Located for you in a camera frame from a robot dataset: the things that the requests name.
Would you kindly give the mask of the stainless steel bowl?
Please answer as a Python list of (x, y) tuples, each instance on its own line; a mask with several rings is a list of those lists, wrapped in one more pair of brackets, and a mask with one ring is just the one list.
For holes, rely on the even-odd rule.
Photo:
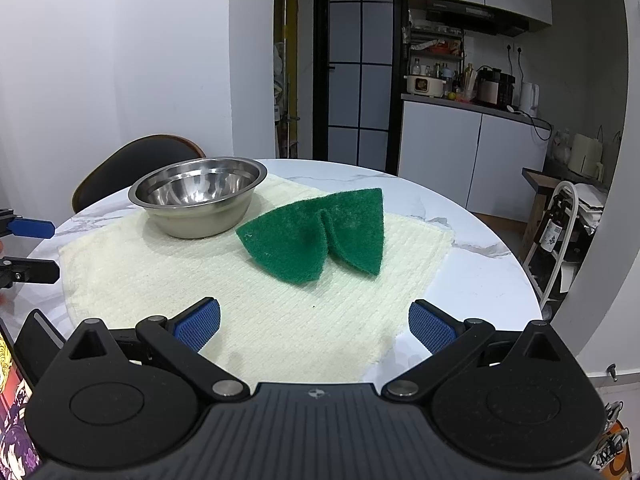
[(131, 185), (128, 198), (163, 233), (180, 240), (199, 240), (236, 226), (255, 188), (267, 176), (266, 166), (254, 159), (191, 159), (140, 178)]

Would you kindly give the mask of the green scouring pad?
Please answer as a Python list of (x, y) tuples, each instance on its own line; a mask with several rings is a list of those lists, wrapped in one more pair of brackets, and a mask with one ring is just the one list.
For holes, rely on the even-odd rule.
[(244, 223), (236, 235), (255, 264), (288, 284), (318, 281), (329, 257), (377, 276), (384, 252), (383, 192), (363, 188), (299, 200)]

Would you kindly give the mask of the white lower kitchen cabinet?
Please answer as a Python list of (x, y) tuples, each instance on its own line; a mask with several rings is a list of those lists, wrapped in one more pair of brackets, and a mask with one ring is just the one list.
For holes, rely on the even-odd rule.
[(539, 119), (462, 103), (404, 99), (398, 174), (474, 214), (528, 220), (551, 130)]

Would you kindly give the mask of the cream woven table mat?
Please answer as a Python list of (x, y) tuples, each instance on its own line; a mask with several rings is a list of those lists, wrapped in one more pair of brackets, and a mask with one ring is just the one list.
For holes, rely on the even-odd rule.
[(241, 223), (213, 237), (179, 240), (141, 211), (78, 238), (60, 252), (68, 314), (74, 322), (100, 318), (108, 327), (129, 328), (212, 297), (221, 324), (203, 354), (247, 384), (356, 382), (390, 352), (454, 233), (384, 212), (377, 276), (329, 257), (318, 281), (294, 285), (255, 264), (236, 230), (270, 210), (321, 196), (270, 176)]

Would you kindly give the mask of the black chair with wood rim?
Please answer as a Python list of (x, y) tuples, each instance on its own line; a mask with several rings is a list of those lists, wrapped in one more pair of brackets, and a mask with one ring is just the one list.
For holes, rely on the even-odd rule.
[(182, 136), (157, 133), (125, 144), (94, 168), (72, 196), (75, 214), (149, 174), (175, 162), (204, 158), (205, 152)]

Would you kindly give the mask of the dark wine bottle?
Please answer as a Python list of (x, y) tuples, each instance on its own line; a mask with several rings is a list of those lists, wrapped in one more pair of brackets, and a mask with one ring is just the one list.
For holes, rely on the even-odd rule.
[(535, 242), (545, 252), (553, 252), (563, 232), (564, 205), (554, 203), (542, 216)]

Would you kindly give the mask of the white metal trolley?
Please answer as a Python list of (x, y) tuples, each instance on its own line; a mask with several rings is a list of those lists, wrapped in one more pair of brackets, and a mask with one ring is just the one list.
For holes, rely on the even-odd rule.
[(555, 316), (572, 288), (600, 226), (607, 198), (608, 193), (600, 188), (570, 181), (560, 182), (550, 195), (542, 216), (554, 203), (562, 202), (563, 232), (553, 252), (540, 249), (535, 237), (541, 216), (523, 262), (544, 320), (549, 321)]

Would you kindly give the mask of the colourful phone screen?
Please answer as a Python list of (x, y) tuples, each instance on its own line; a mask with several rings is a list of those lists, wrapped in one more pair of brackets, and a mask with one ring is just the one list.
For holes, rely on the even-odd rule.
[(1, 478), (26, 479), (41, 460), (26, 429), (25, 410), (32, 388), (23, 376), (13, 341), (1, 324)]

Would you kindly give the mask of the white rice cooker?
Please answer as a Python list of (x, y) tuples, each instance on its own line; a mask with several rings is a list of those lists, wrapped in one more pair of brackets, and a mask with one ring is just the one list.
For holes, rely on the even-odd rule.
[(413, 96), (429, 96), (442, 98), (445, 93), (445, 81), (438, 78), (420, 75), (405, 76), (407, 91)]

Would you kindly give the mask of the black coffee maker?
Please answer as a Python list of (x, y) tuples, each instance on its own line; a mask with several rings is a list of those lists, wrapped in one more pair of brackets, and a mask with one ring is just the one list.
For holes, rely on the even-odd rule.
[(476, 77), (474, 102), (505, 110), (512, 104), (515, 77), (500, 68), (480, 66)]

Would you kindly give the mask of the white electric kettle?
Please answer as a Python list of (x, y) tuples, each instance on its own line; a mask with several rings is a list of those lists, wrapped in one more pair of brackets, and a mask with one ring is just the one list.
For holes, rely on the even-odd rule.
[(523, 81), (520, 93), (520, 111), (536, 117), (539, 108), (540, 87), (533, 82)]

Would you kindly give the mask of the black metal spice rack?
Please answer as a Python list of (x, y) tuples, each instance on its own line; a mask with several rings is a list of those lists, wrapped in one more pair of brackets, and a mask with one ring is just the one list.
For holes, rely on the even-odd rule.
[(442, 98), (454, 100), (464, 70), (465, 33), (460, 28), (433, 22), (404, 30), (406, 74), (429, 76), (445, 81)]

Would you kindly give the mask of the black range hood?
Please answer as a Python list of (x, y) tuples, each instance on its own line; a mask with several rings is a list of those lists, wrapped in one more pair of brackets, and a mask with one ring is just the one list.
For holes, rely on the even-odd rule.
[(530, 31), (526, 16), (458, 0), (426, 0), (429, 21), (487, 35), (516, 37)]

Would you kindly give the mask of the black framed glass door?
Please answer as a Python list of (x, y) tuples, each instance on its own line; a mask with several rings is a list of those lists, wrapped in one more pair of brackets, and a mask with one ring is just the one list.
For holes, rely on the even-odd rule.
[(407, 0), (314, 0), (312, 156), (397, 174)]

